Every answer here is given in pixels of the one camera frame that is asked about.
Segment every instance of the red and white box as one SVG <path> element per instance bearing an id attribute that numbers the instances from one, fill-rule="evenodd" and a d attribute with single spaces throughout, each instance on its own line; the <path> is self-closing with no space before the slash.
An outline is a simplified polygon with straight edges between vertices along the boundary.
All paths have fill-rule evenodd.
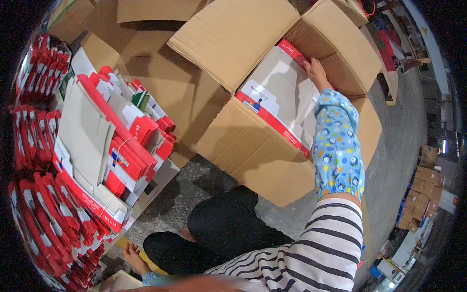
<path id="1" fill-rule="evenodd" d="M 319 90 L 304 69 L 306 58 L 286 40 L 273 47 L 235 95 L 308 157 Z"/>

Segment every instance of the cardboard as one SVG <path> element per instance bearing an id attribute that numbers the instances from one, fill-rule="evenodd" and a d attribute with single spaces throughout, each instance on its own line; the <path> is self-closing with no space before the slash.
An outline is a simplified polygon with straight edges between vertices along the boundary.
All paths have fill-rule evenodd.
<path id="1" fill-rule="evenodd" d="M 382 68 L 363 34 L 330 0 L 316 2 L 285 39 L 319 59 L 329 82 L 348 98 L 366 94 Z"/>
<path id="2" fill-rule="evenodd" d="M 425 169 L 425 180 L 434 184 L 437 187 L 442 187 L 444 176 L 433 169 Z"/>
<path id="3" fill-rule="evenodd" d="M 172 31 L 138 31 L 118 24 L 115 0 L 96 5 L 83 26 L 92 32 L 81 45 L 94 68 L 107 65 L 139 79 L 176 124 L 177 143 L 170 158 L 183 167 L 230 94 L 165 44 Z"/>
<path id="4" fill-rule="evenodd" d="M 167 44 L 233 93 L 282 37 L 306 57 L 320 59 L 331 84 L 352 99 L 360 112 L 357 136 L 367 166 L 381 124 L 365 94 L 382 65 L 331 0 L 319 0 L 301 18 L 283 0 L 216 0 Z M 196 151 L 278 206 L 314 189 L 313 164 L 234 98 L 209 126 Z"/>
<path id="5" fill-rule="evenodd" d="M 196 151 L 280 207 L 314 189 L 311 161 L 235 97 L 214 119 Z"/>
<path id="6" fill-rule="evenodd" d="M 428 210 L 426 211 L 425 216 L 426 216 L 427 218 L 434 218 L 437 214 L 438 214 L 438 212 L 436 212 L 436 211 L 434 211 L 434 210 L 431 210 L 431 209 L 428 209 Z"/>
<path id="7" fill-rule="evenodd" d="M 433 186 L 432 192 L 430 193 L 429 197 L 433 200 L 440 201 L 442 193 L 443 193 L 442 188 Z"/>
<path id="8" fill-rule="evenodd" d="M 423 183 L 424 183 L 423 180 L 421 180 L 419 178 L 415 178 L 413 180 L 411 189 L 416 191 L 416 192 L 422 192 L 423 191 Z"/>
<path id="9" fill-rule="evenodd" d="M 431 197 L 432 193 L 434 191 L 434 187 L 435 187 L 434 184 L 432 184 L 432 183 L 430 183 L 428 181 L 424 181 L 421 193 Z"/>
<path id="10" fill-rule="evenodd" d="M 428 203 L 428 208 L 433 211 L 437 211 L 438 207 L 439 207 L 439 200 L 431 199 L 430 202 Z"/>
<path id="11" fill-rule="evenodd" d="M 438 154 L 436 152 L 436 148 L 430 147 L 428 145 L 423 145 L 420 155 L 420 162 L 418 163 L 418 165 L 427 168 L 433 168 L 436 163 L 437 155 Z"/>
<path id="12" fill-rule="evenodd" d="M 360 4 L 356 0 L 333 0 L 333 2 L 347 15 L 348 18 L 357 26 L 363 26 L 368 23 Z"/>
<path id="13" fill-rule="evenodd" d="M 417 166 L 417 171 L 415 172 L 415 178 L 425 180 L 427 168 Z"/>
<path id="14" fill-rule="evenodd" d="M 81 22 L 93 9 L 89 0 L 64 0 L 50 15 L 47 31 L 65 43 L 85 32 Z"/>
<path id="15" fill-rule="evenodd" d="M 283 0 L 216 0 L 168 45 L 233 93 L 299 19 Z"/>
<path id="16" fill-rule="evenodd" d="M 208 0 L 118 0 L 117 22 L 187 21 L 208 3 Z"/>
<path id="17" fill-rule="evenodd" d="M 399 221 L 398 228 L 405 229 L 405 230 L 409 229 L 410 220 L 412 220 L 412 218 L 410 218 L 408 221 L 401 219 Z"/>
<path id="18" fill-rule="evenodd" d="M 413 211 L 404 208 L 404 212 L 402 212 L 402 220 L 410 221 L 412 219 Z"/>
<path id="19" fill-rule="evenodd" d="M 417 220 L 415 218 L 412 218 L 412 220 L 409 223 L 409 230 L 412 233 L 415 233 L 418 230 L 418 227 L 420 226 L 420 220 Z"/>

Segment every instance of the hand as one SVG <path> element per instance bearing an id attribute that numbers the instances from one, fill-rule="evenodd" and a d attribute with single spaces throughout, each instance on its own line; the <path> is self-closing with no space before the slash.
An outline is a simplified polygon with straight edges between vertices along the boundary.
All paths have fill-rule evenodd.
<path id="1" fill-rule="evenodd" d="M 316 85 L 316 87 L 319 90 L 319 93 L 322 93 L 323 90 L 327 88 L 332 88 L 329 81 L 327 81 L 326 71 L 324 71 L 321 62 L 319 62 L 315 58 L 311 58 L 310 60 L 311 64 L 308 62 L 305 62 L 304 64 L 306 74 L 308 75 L 308 78 L 310 78 L 310 80 Z"/>
<path id="2" fill-rule="evenodd" d="M 141 258 L 138 245 L 127 242 L 127 244 L 122 248 L 122 252 L 123 259 L 132 265 L 138 273 L 144 275 L 152 272 L 148 263 Z"/>

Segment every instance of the cardboard box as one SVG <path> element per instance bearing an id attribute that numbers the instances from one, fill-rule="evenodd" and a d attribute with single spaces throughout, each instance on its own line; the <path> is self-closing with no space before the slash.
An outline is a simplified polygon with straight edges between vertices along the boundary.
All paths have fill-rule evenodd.
<path id="1" fill-rule="evenodd" d="M 412 233 L 415 233 L 418 230 L 418 227 L 420 226 L 420 220 L 417 220 L 415 218 L 412 218 L 412 220 L 409 223 L 409 230 Z"/>
<path id="2" fill-rule="evenodd" d="M 296 147 L 308 157 L 316 129 L 313 108 L 319 90 L 301 63 L 290 55 L 289 47 L 285 40 L 274 46 L 246 79 L 236 97 L 277 131 L 288 131 L 288 137 L 295 138 L 300 144 Z"/>
<path id="3" fill-rule="evenodd" d="M 430 183 L 434 184 L 436 187 L 442 187 L 444 176 L 442 176 L 439 172 L 434 169 L 425 169 L 425 180 L 429 181 Z"/>
<path id="4" fill-rule="evenodd" d="M 428 208 L 433 211 L 437 211 L 439 207 L 439 200 L 430 200 L 428 203 Z"/>
<path id="5" fill-rule="evenodd" d="M 72 43 L 85 31 L 81 22 L 93 7 L 89 0 L 63 0 L 50 15 L 48 33 L 65 43 Z"/>
<path id="6" fill-rule="evenodd" d="M 405 230 L 409 229 L 410 220 L 412 220 L 412 218 L 410 218 L 408 221 L 401 219 L 397 227 Z"/>
<path id="7" fill-rule="evenodd" d="M 405 199 L 405 204 L 428 203 L 429 200 L 430 198 L 427 195 L 410 190 Z"/>
<path id="8" fill-rule="evenodd" d="M 431 210 L 431 209 L 428 209 L 428 210 L 426 210 L 425 216 L 427 218 L 434 218 L 437 214 L 438 214 L 438 212 L 436 212 L 434 210 Z"/>
<path id="9" fill-rule="evenodd" d="M 236 93 L 281 38 L 306 57 L 319 59 L 330 83 L 352 99 L 360 113 L 357 136 L 368 165 L 382 128 L 364 95 L 382 65 L 365 37 L 331 0 L 319 0 L 302 17 L 283 0 L 216 0 L 167 44 Z M 211 123 L 196 151 L 278 206 L 314 189 L 311 161 L 236 98 Z"/>
<path id="10" fill-rule="evenodd" d="M 429 195 L 429 197 L 433 200 L 440 201 L 441 200 L 441 195 L 443 193 L 443 189 L 433 186 L 432 192 Z"/>
<path id="11" fill-rule="evenodd" d="M 118 0 L 117 22 L 187 21 L 209 2 L 209 0 Z"/>
<path id="12" fill-rule="evenodd" d="M 402 212 L 402 219 L 405 221 L 410 221 L 412 219 L 412 215 L 412 210 L 404 208 L 404 211 Z"/>
<path id="13" fill-rule="evenodd" d="M 437 155 L 436 148 L 423 145 L 421 150 L 420 163 L 418 165 L 433 168 L 436 163 Z"/>
<path id="14" fill-rule="evenodd" d="M 415 207 L 412 217 L 421 221 L 423 219 L 423 216 L 425 215 L 425 211 L 427 207 L 428 207 L 428 203 L 424 203 L 423 205 L 419 205 Z"/>
<path id="15" fill-rule="evenodd" d="M 357 26 L 361 27 L 368 23 L 360 4 L 356 0 L 333 0 L 333 2 L 347 15 Z"/>
<path id="16" fill-rule="evenodd" d="M 415 178 L 425 180 L 427 168 L 417 166 L 417 171 L 415 172 Z"/>
<path id="17" fill-rule="evenodd" d="M 423 183 L 424 181 L 419 179 L 419 178 L 415 178 L 413 180 L 413 183 L 412 183 L 412 187 L 411 189 L 416 191 L 416 192 L 423 192 Z"/>
<path id="18" fill-rule="evenodd" d="M 172 31 L 139 31 L 138 25 L 118 24 L 116 0 L 102 0 L 83 26 L 92 32 L 81 46 L 94 68 L 107 65 L 139 79 L 176 124 L 177 143 L 170 158 L 182 168 L 230 94 L 166 45 Z"/>

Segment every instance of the person's right hand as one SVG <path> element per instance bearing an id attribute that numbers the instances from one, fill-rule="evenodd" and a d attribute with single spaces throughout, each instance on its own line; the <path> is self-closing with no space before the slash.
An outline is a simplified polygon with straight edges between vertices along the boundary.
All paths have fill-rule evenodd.
<path id="1" fill-rule="evenodd" d="M 327 81 L 326 71 L 324 71 L 321 62 L 315 58 L 311 58 L 311 64 L 305 62 L 306 74 L 310 80 L 316 85 L 319 90 L 319 93 L 327 88 L 332 88 L 329 81 Z"/>

